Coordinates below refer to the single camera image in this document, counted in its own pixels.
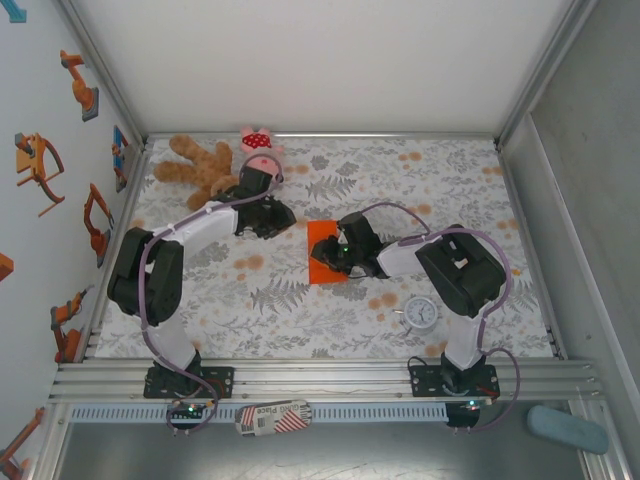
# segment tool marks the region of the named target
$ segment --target toy ear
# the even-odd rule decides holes
[[[240,136],[242,138],[246,137],[247,135],[251,135],[253,133],[253,128],[251,127],[242,127],[240,129]]]

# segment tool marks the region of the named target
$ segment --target brown teddy bear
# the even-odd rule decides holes
[[[224,142],[216,144],[216,153],[200,147],[189,135],[175,135],[170,141],[171,150],[193,162],[162,162],[153,174],[161,182],[190,183],[200,190],[187,199],[191,210],[198,210],[215,194],[238,184],[238,177],[231,175],[231,148]]]

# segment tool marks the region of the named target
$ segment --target white panel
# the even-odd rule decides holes
[[[99,116],[84,123],[71,91],[71,75],[60,64],[60,49],[77,47],[53,2],[19,0],[27,22],[10,24],[0,10],[0,253],[11,258],[15,271],[0,282],[0,448],[18,434],[46,401],[56,364],[50,329],[52,306],[62,306],[88,284],[98,285],[101,270],[83,224],[83,205],[93,182],[116,222],[127,190],[115,191],[111,156],[113,125],[120,123],[100,92]],[[91,72],[78,71],[87,85]],[[51,190],[65,200],[38,218],[50,204],[33,181],[18,187],[28,172],[16,173],[14,134],[35,132],[58,151],[65,172],[51,180]],[[53,160],[45,155],[47,173]],[[93,208],[94,225],[108,228],[105,215]],[[97,289],[84,299],[82,312],[70,326],[79,328],[91,315]]]
[[[144,128],[498,133],[570,0],[76,0]]]

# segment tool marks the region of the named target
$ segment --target aluminum frame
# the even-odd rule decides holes
[[[133,132],[133,140],[142,144],[147,132],[135,118],[125,96],[118,88],[115,79],[109,72],[83,21],[81,12],[74,6],[73,0],[53,0],[69,30],[81,46],[83,55],[95,69],[95,75],[105,86],[107,94],[113,100],[117,110],[125,119],[127,127]],[[579,33],[582,24],[588,18],[597,0],[574,0],[560,25],[553,35],[549,46],[538,62],[533,74],[518,98],[511,114],[505,121],[500,134],[500,145],[506,143],[520,120],[530,111],[561,62],[573,39]],[[407,133],[277,133],[278,137],[377,137],[377,138],[486,138],[479,134],[428,134],[420,132]],[[152,135],[151,139],[167,138],[168,134]],[[128,225],[133,205],[137,198],[138,186],[143,178],[147,155],[137,159],[136,170],[129,188],[128,197],[120,228],[116,232],[115,241],[124,235],[124,227]],[[505,169],[507,189],[514,206],[514,213],[523,227],[521,233],[528,251],[527,257],[536,277],[536,283],[543,285],[540,266],[532,248],[531,237],[526,229],[525,217],[515,194],[513,179]],[[108,259],[105,279],[108,279],[113,267],[115,255]],[[548,295],[541,289],[541,303],[547,305],[545,317],[550,319],[550,327],[556,327],[553,311],[550,309]],[[98,360],[93,357],[94,344],[99,336],[99,325],[106,306],[106,291],[101,288],[91,322],[85,327],[87,334],[83,337],[77,361],[83,363],[62,365],[56,375],[48,404],[49,412],[45,424],[46,437],[40,452],[35,471],[28,472],[28,479],[54,479],[65,454],[65,445],[69,431],[69,420],[72,407],[77,402],[118,401],[140,403],[144,373],[150,365],[149,360]],[[562,339],[554,335],[560,352],[564,352]],[[305,396],[310,401],[336,402],[412,402],[411,385],[408,381],[406,365],[400,360],[372,361],[295,361],[295,360],[205,360],[205,365],[232,365],[237,368],[236,387],[232,402],[271,401],[288,398],[291,394]],[[513,391],[514,378],[510,362],[505,359],[492,359],[498,368],[501,379],[503,399],[508,399],[508,392]],[[621,445],[611,422],[608,405],[601,391],[596,369],[589,362],[557,359],[522,359],[523,389],[522,400],[569,400],[574,414],[586,419],[599,421],[609,427],[612,435],[612,451],[604,459],[583,456],[585,475],[593,479],[630,478]]]

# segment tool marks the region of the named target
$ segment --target gray wall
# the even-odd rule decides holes
[[[640,472],[635,383],[530,115],[509,139],[503,158],[553,307],[554,331],[570,358],[596,366],[631,469]]]
[[[532,113],[615,330],[609,348],[624,386],[608,392],[610,397],[624,395],[624,390],[637,394],[640,384],[638,25],[640,2],[600,2]],[[600,356],[599,339],[592,339],[596,332],[588,328],[581,332],[579,350],[584,355],[593,344],[593,356]],[[616,342],[626,358],[626,372]],[[637,416],[640,402],[632,401]],[[624,419],[618,415],[617,420],[624,428]]]

